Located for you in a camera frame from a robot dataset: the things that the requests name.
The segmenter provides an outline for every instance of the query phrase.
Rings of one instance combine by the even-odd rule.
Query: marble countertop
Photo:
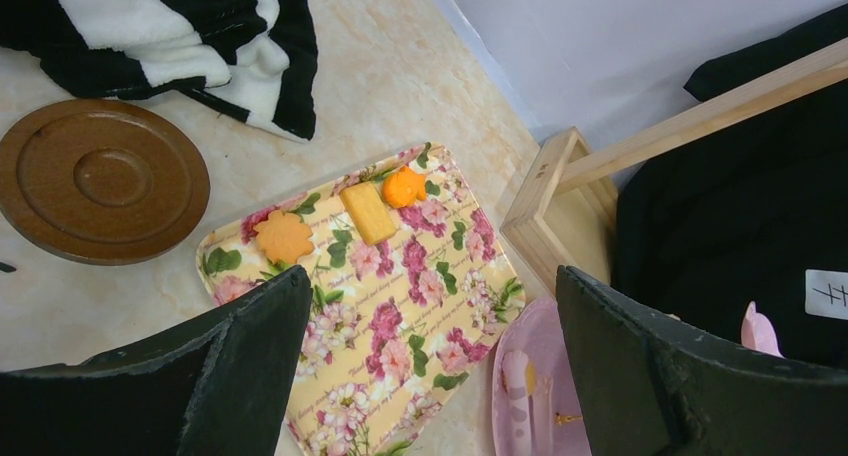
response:
[[[139,102],[200,149],[212,191],[181,244],[153,260],[96,267],[52,256],[0,218],[0,370],[88,357],[213,307],[194,269],[209,231],[284,196],[425,141],[455,155],[499,226],[538,144],[430,0],[310,0],[320,49],[315,139],[297,144],[249,128],[179,94]],[[24,53],[0,50],[0,134],[26,113],[70,96]],[[506,247],[529,297],[544,291]],[[491,356],[407,454],[492,455]],[[277,454],[298,454],[288,431]]]

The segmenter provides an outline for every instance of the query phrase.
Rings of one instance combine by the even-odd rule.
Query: light wood crate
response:
[[[848,79],[848,39],[592,153],[576,128],[550,138],[501,232],[553,293],[560,264],[609,282],[618,191],[609,175]]]

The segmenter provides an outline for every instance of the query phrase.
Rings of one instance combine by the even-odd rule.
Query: white label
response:
[[[807,314],[848,320],[848,273],[808,269],[806,276]]]

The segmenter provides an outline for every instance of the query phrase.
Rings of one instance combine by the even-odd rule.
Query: striped blanket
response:
[[[173,89],[289,139],[315,132],[307,0],[0,0],[0,46],[79,98]]]

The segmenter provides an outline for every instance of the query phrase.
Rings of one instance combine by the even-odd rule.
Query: brown round tray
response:
[[[118,265],[157,256],[194,229],[209,174],[192,142],[150,111],[73,100],[38,109],[0,140],[0,211],[63,258]]]

